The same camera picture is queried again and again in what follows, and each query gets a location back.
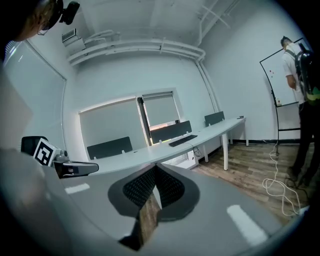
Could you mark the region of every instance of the keyboard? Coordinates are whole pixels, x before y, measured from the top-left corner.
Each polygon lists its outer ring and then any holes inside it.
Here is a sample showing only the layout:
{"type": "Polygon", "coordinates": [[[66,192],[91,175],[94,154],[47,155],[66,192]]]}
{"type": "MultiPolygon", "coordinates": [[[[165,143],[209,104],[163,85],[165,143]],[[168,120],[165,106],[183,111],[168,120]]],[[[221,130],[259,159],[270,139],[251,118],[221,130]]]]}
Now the keyboard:
{"type": "Polygon", "coordinates": [[[179,140],[176,140],[176,141],[174,141],[174,142],[169,143],[169,146],[170,146],[170,147],[179,146],[180,144],[183,144],[183,143],[185,143],[185,142],[188,142],[188,141],[194,139],[195,137],[198,137],[198,135],[190,135],[190,136],[181,138],[181,139],[179,139],[179,140]]]}

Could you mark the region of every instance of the ceiling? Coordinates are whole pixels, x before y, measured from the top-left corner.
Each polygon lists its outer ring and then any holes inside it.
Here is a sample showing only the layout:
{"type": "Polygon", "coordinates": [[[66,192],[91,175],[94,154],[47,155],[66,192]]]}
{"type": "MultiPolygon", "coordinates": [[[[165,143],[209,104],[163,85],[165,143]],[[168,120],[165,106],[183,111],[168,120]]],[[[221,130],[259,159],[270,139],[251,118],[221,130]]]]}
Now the ceiling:
{"type": "Polygon", "coordinates": [[[121,34],[122,40],[166,38],[198,46],[216,22],[225,22],[226,15],[240,0],[78,1],[81,7],[64,32],[76,28],[86,39],[113,30],[121,34]]]}

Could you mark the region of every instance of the whiteboard stand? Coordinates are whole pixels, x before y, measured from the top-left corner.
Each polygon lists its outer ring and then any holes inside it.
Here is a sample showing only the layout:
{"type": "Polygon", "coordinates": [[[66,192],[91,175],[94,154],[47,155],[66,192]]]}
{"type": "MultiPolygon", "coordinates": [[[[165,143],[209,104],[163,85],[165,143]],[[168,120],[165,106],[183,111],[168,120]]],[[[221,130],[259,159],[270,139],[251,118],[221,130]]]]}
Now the whiteboard stand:
{"type": "MultiPolygon", "coordinates": [[[[303,40],[303,38],[300,38],[299,40],[295,41],[294,43],[297,43],[297,42],[299,42],[299,41],[301,41],[301,40],[303,40]]],[[[269,81],[269,84],[270,84],[270,87],[271,87],[271,94],[272,94],[273,101],[274,101],[274,106],[275,106],[276,121],[277,121],[277,127],[278,127],[278,139],[277,139],[277,144],[276,144],[276,155],[277,155],[277,156],[279,156],[279,145],[280,145],[279,132],[297,131],[297,130],[300,130],[300,129],[301,129],[300,127],[299,127],[299,128],[289,128],[289,129],[279,129],[278,108],[285,107],[285,106],[289,106],[289,105],[292,105],[292,104],[298,104],[298,101],[296,101],[296,99],[292,99],[291,102],[286,102],[286,104],[284,104],[284,105],[279,105],[279,106],[277,105],[277,100],[276,100],[274,88],[273,88],[273,86],[272,86],[272,83],[271,83],[271,81],[270,81],[270,78],[269,78],[269,76],[268,76],[268,73],[266,72],[266,69],[265,69],[265,67],[264,67],[264,65],[263,65],[263,62],[264,62],[264,61],[267,61],[267,60],[269,61],[270,58],[280,55],[281,52],[284,52],[284,50],[283,50],[283,49],[278,50],[277,52],[271,54],[269,57],[266,57],[265,59],[263,59],[263,60],[260,61],[260,65],[261,65],[261,67],[263,68],[263,71],[264,71],[264,73],[265,73],[265,75],[266,75],[266,77],[267,77],[267,79],[268,79],[268,81],[269,81]]],[[[278,62],[281,61],[281,59],[277,59],[277,58],[276,58],[275,61],[278,63],[278,62]]]]}

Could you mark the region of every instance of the white t-shirt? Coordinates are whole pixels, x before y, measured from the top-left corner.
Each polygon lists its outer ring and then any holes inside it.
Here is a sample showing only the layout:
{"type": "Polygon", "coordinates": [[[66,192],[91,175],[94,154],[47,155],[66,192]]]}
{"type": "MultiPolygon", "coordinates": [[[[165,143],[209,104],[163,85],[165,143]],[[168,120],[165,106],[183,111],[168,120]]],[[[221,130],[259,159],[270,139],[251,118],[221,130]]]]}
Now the white t-shirt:
{"type": "MultiPolygon", "coordinates": [[[[293,42],[290,43],[287,47],[287,50],[290,50],[291,52],[293,52],[294,54],[298,54],[299,52],[301,52],[300,46],[297,44],[294,44],[293,42]]],[[[282,61],[283,61],[283,68],[284,68],[284,74],[285,76],[289,76],[289,75],[293,75],[294,79],[295,79],[295,90],[293,90],[294,92],[294,96],[297,102],[299,102],[299,104],[302,104],[305,102],[305,97],[301,91],[300,88],[300,84],[299,84],[299,78],[297,75],[297,70],[296,70],[296,64],[295,64],[295,59],[288,53],[284,53],[282,56],[282,61]]]]}

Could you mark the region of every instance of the backpack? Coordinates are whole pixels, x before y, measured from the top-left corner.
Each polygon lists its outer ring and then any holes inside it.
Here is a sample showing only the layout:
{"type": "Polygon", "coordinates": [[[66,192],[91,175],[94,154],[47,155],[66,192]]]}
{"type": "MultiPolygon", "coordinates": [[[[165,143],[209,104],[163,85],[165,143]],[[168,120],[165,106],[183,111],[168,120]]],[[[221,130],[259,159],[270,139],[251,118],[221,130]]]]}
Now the backpack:
{"type": "Polygon", "coordinates": [[[301,51],[296,55],[291,50],[286,50],[294,59],[296,73],[299,79],[304,99],[310,105],[320,105],[320,84],[316,81],[316,57],[315,54],[307,50],[302,43],[299,43],[301,51]]]}

